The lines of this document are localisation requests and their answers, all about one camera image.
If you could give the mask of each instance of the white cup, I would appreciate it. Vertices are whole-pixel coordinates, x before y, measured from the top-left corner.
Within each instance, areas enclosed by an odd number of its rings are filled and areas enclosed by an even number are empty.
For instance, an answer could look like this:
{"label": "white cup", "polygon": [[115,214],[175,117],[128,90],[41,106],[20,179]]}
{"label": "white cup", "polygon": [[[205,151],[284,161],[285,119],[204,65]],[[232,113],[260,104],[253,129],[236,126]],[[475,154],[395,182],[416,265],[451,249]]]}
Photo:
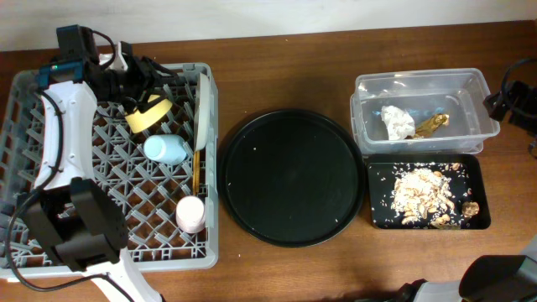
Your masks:
{"label": "white cup", "polygon": [[143,152],[148,159],[163,164],[180,164],[186,159],[185,140],[174,134],[152,135],[145,140]]}
{"label": "white cup", "polygon": [[177,226],[187,233],[195,234],[205,228],[205,204],[196,196],[181,198],[175,209]]}

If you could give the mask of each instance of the clear plastic container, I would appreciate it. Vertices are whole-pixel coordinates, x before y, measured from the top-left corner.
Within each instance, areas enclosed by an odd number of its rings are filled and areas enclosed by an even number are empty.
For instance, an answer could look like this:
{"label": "clear plastic container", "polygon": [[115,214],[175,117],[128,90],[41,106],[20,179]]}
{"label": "clear plastic container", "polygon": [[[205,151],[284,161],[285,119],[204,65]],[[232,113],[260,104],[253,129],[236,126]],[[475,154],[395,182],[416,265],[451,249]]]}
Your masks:
{"label": "clear plastic container", "polygon": [[[475,154],[500,132],[482,105],[490,94],[481,71],[473,68],[360,75],[351,97],[354,140],[362,154],[449,152]],[[436,113],[450,115],[431,138],[389,141],[380,117],[383,106],[406,110],[416,127]]]}

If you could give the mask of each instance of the black rectangular tray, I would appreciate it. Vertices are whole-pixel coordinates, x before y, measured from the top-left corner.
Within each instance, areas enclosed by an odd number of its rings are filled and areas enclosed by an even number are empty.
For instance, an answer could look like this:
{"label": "black rectangular tray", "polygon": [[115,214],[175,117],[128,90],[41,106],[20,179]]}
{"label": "black rectangular tray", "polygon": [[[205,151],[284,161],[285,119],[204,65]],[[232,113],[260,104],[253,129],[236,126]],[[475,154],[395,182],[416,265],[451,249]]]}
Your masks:
{"label": "black rectangular tray", "polygon": [[[457,171],[444,171],[446,164],[460,163],[461,168]],[[417,167],[416,164],[427,164],[425,167]],[[366,159],[369,196],[371,200],[371,213],[373,225],[382,229],[435,229],[427,220],[416,221],[407,225],[401,222],[403,213],[397,216],[396,210],[391,209],[394,198],[392,191],[396,175],[396,169],[411,171],[415,168],[429,168],[439,170],[446,177],[451,178],[450,188],[455,196],[451,201],[455,203],[456,213],[452,221],[461,224],[457,229],[483,230],[490,226],[491,217],[488,210],[487,196],[483,185],[481,168],[477,158],[470,154],[375,154]],[[479,205],[479,213],[469,220],[464,220],[461,215],[462,204],[465,201],[475,201]]]}

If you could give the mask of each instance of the gold wrapper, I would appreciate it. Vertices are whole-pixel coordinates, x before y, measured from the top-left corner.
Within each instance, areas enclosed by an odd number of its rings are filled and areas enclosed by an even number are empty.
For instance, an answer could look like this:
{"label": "gold wrapper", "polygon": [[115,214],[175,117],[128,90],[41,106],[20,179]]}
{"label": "gold wrapper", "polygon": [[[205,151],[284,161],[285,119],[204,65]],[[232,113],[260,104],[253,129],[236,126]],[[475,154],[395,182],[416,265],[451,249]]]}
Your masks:
{"label": "gold wrapper", "polygon": [[438,127],[450,124],[450,116],[447,114],[435,114],[430,119],[421,123],[419,127],[416,128],[416,134],[413,135],[412,139],[417,138],[430,138],[433,133],[438,129]]}

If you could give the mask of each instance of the light blue cup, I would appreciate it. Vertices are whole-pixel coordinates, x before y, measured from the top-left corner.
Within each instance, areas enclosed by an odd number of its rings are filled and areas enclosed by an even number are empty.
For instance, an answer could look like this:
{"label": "light blue cup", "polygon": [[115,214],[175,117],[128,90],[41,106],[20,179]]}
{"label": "light blue cup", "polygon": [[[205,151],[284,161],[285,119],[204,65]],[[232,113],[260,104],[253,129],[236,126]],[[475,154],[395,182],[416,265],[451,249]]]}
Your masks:
{"label": "light blue cup", "polygon": [[143,152],[148,159],[163,164],[180,164],[186,159],[185,140],[174,134],[152,135],[145,140]]}

